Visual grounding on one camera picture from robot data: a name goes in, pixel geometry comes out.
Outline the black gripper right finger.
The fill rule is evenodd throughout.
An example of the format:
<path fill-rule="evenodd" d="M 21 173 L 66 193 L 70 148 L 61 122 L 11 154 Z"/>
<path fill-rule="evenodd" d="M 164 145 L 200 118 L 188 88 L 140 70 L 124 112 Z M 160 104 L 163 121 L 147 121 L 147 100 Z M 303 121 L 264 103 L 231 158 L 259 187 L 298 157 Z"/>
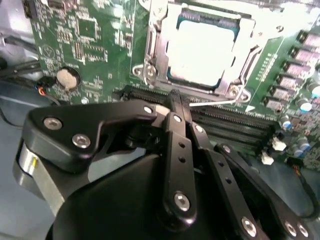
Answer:
<path fill-rule="evenodd" d="M 300 216 L 257 175 L 230 146 L 213 146 L 205 130 L 192 122 L 189 103 L 179 98 L 195 151 L 217 184 L 233 234 L 242 240 L 311 240 L 313 234 Z"/>

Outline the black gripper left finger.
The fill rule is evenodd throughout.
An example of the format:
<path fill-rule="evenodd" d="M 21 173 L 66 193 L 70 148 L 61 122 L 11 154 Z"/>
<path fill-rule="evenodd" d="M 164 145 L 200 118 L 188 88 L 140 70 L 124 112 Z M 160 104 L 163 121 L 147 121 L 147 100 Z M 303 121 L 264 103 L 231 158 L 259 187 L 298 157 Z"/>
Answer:
<path fill-rule="evenodd" d="M 111 103 L 36 108 L 24 121 L 16 162 L 31 192 L 49 204 L 54 224 L 65 224 L 70 196 L 89 182 L 94 161 L 144 148 L 145 161 L 164 166 L 157 206 L 167 225 L 197 218 L 194 183 L 195 124 L 189 104 L 176 91 L 159 105 L 139 98 Z"/>

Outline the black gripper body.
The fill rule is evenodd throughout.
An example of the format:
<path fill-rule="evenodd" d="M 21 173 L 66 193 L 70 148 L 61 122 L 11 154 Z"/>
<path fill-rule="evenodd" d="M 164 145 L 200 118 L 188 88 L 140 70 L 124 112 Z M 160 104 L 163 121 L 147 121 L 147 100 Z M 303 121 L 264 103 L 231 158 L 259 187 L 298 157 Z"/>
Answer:
<path fill-rule="evenodd" d="M 74 192 L 48 233 L 51 240 L 235 240 L 212 178 L 195 172 L 197 219 L 171 232 L 159 220 L 162 163 L 140 157 Z"/>

